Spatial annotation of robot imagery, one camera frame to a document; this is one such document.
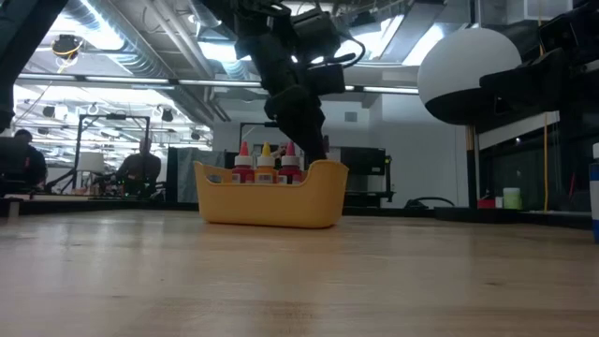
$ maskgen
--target desk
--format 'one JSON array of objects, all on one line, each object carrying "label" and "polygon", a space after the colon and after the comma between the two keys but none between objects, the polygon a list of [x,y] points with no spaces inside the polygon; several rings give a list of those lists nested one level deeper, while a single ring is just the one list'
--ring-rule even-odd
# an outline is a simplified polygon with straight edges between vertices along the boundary
[{"label": "desk", "polygon": [[88,212],[0,226],[0,253],[3,337],[599,330],[599,250],[582,230],[370,217],[298,230]]}]

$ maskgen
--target plastic basket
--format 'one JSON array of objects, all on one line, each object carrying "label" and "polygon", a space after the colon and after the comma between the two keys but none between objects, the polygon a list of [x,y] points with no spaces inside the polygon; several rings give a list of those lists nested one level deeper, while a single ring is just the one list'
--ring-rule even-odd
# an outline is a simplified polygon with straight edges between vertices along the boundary
[{"label": "plastic basket", "polygon": [[292,185],[231,183],[230,169],[199,162],[195,171],[199,213],[210,223],[326,228],[342,215],[348,168],[337,162],[312,163]]}]

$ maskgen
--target wall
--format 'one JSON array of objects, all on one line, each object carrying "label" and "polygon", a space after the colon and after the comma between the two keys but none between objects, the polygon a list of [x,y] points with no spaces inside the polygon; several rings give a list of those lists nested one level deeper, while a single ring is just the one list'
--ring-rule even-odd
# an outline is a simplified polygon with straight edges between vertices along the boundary
[{"label": "wall", "polygon": [[[369,111],[361,107],[360,102],[323,102],[322,110],[325,112],[327,120],[323,125],[323,134],[329,135],[330,146],[369,146]],[[356,123],[348,123],[344,120],[347,111],[358,113]],[[228,111],[230,115],[237,115],[235,111]],[[268,119],[262,110],[245,111],[244,114],[261,114],[263,119],[260,122],[267,122]],[[212,149],[215,151],[237,152],[239,150],[239,132],[240,123],[220,123],[214,126]],[[262,144],[268,141],[272,144],[279,144],[288,141],[288,138],[277,128],[266,128],[264,126],[254,127],[247,125],[243,129],[243,134],[247,136],[246,140],[250,149],[254,144]]]},{"label": "wall", "polygon": [[408,199],[420,197],[467,205],[465,128],[434,119],[418,96],[382,95],[374,102],[369,143],[393,158],[391,179],[397,194],[383,207],[402,208]]}]

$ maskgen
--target bottle label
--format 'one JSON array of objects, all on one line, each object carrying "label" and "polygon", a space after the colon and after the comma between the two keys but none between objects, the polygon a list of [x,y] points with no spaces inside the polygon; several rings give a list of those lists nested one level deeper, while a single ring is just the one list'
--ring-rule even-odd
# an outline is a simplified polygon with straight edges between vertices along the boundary
[{"label": "bottle label", "polygon": [[256,183],[273,183],[272,174],[258,173]]}]

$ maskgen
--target white sphere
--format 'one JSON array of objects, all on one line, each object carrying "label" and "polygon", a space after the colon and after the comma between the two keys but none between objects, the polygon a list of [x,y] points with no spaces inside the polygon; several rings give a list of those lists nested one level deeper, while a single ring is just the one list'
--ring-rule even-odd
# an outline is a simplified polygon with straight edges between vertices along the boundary
[{"label": "white sphere", "polygon": [[521,63],[518,49],[501,33],[484,28],[459,30],[439,41],[422,61],[420,99],[441,121],[473,124],[481,110],[493,103],[492,93],[480,88],[480,78]]}]

